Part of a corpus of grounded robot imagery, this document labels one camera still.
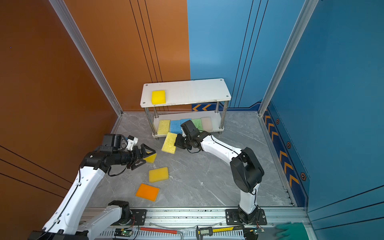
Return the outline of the beige foam sponge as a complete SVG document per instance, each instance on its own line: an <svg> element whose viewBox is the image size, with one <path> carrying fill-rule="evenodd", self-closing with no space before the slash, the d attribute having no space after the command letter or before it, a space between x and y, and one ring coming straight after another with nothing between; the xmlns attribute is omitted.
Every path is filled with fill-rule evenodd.
<svg viewBox="0 0 384 240"><path fill-rule="evenodd" d="M212 118L211 117L203 117L201 118L202 122L202 128L206 132L212 132L213 131L213 124L212 124Z"/></svg>

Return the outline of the thick yellow foam sponge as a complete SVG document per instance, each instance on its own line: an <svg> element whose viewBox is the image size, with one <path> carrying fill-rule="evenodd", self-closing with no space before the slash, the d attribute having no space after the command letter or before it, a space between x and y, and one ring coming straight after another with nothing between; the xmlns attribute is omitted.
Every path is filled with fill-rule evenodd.
<svg viewBox="0 0 384 240"><path fill-rule="evenodd" d="M152 91L151 102L153 105L163 105L166 103L166 92L165 90Z"/></svg>

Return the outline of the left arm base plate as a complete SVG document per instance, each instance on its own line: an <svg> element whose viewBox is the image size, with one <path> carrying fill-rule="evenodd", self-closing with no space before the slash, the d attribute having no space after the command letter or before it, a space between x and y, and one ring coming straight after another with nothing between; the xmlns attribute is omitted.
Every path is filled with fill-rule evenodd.
<svg viewBox="0 0 384 240"><path fill-rule="evenodd" d="M143 226L146 221L147 210L130 210L130 216L117 221L118 226Z"/></svg>

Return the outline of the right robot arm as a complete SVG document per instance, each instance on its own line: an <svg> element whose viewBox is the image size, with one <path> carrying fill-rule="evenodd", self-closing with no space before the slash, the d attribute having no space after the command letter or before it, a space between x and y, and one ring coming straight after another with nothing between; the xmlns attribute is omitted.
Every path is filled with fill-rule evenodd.
<svg viewBox="0 0 384 240"><path fill-rule="evenodd" d="M235 184L241 191L238 215L243 224L259 224L261 208L257 196L265 171L250 148L235 148L206 131L200 131L191 120L181 124L184 134L178 134L175 146L188 151L193 148L210 153L225 163L232 171Z"/></svg>

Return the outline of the yellow cellulose sponge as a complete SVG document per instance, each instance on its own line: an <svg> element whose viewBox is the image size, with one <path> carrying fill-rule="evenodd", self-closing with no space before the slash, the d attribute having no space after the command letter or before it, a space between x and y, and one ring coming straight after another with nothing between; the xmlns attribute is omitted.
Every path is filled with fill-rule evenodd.
<svg viewBox="0 0 384 240"><path fill-rule="evenodd" d="M174 154L176 151L176 138L177 134L174 133L167 133L166 139L164 141L162 151L169 154Z"/></svg>
<svg viewBox="0 0 384 240"><path fill-rule="evenodd" d="M157 134L158 135L167 135L170 131L170 120L160 120L158 125Z"/></svg>

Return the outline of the green cellulose sponge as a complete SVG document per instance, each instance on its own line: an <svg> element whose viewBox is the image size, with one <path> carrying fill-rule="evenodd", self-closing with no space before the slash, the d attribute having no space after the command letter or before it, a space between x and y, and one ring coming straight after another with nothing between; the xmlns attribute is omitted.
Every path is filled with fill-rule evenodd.
<svg viewBox="0 0 384 240"><path fill-rule="evenodd" d="M194 126L199 130L199 131L203 131L203 124L202 124L202 120L201 119L192 119L192 122L194 124Z"/></svg>

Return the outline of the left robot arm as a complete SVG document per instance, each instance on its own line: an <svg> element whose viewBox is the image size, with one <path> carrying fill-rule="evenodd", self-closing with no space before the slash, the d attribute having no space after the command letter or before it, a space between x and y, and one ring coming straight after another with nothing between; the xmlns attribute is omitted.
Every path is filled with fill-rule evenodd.
<svg viewBox="0 0 384 240"><path fill-rule="evenodd" d="M96 217L81 224L81 217L96 187L112 166L135 170L146 163L156 151L138 139L106 134L102 144L87 153L80 163L76 179L53 216L42 230L33 231L30 240L94 240L113 223L134 224L135 217L127 201L112 201Z"/></svg>

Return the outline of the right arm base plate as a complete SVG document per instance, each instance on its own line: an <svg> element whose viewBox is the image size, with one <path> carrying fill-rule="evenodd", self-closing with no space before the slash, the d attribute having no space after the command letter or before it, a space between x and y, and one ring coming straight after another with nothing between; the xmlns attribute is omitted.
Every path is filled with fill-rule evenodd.
<svg viewBox="0 0 384 240"><path fill-rule="evenodd" d="M246 214L241 209L226 209L227 225L259 225L268 224L265 211L256 208L251 214Z"/></svg>

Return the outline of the blue cellulose sponge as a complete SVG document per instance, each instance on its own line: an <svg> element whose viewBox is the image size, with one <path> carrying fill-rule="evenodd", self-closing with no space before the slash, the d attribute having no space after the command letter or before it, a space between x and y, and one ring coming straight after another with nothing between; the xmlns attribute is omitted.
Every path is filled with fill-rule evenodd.
<svg viewBox="0 0 384 240"><path fill-rule="evenodd" d="M181 120L172 120L169 131L173 134L182 134Z"/></svg>
<svg viewBox="0 0 384 240"><path fill-rule="evenodd" d="M181 120L180 120L181 124L183 124L183 123L185 123L185 122L187 122L187 121L191 121L191 119L181 119Z"/></svg>

